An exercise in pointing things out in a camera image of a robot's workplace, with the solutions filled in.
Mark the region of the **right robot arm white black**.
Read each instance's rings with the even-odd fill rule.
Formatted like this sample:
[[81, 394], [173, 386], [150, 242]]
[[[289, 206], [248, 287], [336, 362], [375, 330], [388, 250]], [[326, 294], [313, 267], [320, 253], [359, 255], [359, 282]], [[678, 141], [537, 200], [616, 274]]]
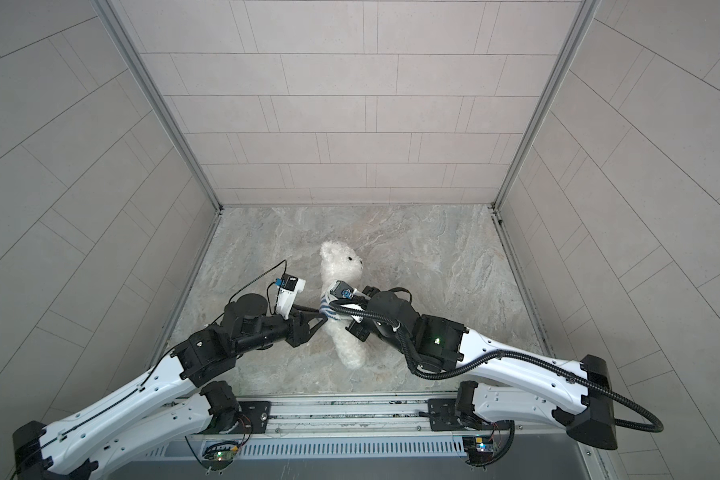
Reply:
[[455, 411], [466, 427], [536, 421], [585, 445], [617, 448], [604, 359], [560, 360], [510, 347], [461, 323], [420, 314], [395, 290], [338, 286], [330, 299], [332, 309], [350, 318], [351, 331], [371, 331], [394, 346], [415, 376], [459, 379]]

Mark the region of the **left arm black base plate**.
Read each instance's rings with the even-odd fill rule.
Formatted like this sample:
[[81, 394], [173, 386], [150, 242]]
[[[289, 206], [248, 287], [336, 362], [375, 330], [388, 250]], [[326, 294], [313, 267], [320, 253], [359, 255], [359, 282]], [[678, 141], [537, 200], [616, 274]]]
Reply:
[[235, 409], [221, 413], [213, 430], [219, 434], [263, 434], [271, 407], [269, 401], [242, 401]]

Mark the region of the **white teddy bear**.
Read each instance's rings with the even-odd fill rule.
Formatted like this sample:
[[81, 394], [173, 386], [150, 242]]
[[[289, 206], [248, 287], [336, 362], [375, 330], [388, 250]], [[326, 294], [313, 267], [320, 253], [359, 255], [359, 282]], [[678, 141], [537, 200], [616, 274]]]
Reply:
[[366, 345], [347, 330], [352, 317], [335, 313], [329, 303], [338, 298], [331, 291], [339, 281], [352, 287], [358, 285], [363, 273], [363, 262], [349, 245], [340, 241], [323, 242], [320, 256], [322, 290], [319, 311], [327, 318], [323, 329], [333, 341], [342, 364], [350, 370], [360, 369], [367, 360]]

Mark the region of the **blue white striped sweater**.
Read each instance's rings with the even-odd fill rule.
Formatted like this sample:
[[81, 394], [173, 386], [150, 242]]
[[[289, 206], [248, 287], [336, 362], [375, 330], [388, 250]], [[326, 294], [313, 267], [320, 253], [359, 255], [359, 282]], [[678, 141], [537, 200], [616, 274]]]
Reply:
[[330, 320], [340, 322], [346, 322], [348, 320], [351, 320], [351, 316], [347, 316], [346, 314], [342, 314], [341, 312], [336, 312], [330, 306], [330, 303], [334, 300], [336, 300], [336, 297], [333, 296], [329, 291], [323, 292], [320, 297], [319, 312]]

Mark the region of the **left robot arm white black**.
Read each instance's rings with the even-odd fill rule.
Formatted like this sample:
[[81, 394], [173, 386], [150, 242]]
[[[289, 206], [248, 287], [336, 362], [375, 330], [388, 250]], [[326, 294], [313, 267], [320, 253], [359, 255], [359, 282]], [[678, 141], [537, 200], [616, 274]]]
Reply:
[[98, 479], [178, 437], [252, 434], [252, 418], [220, 375], [250, 351], [278, 341], [307, 343], [326, 320], [293, 302], [271, 313], [259, 294], [228, 303], [221, 321], [194, 332], [108, 396], [62, 420], [18, 428], [14, 478]]

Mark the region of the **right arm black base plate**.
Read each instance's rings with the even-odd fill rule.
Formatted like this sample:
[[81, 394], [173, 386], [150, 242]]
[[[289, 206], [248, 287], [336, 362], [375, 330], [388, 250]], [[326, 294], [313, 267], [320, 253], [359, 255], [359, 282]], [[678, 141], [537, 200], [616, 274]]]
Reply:
[[430, 398], [423, 415], [429, 420], [435, 432], [477, 431], [481, 424], [464, 413], [458, 413], [456, 398]]

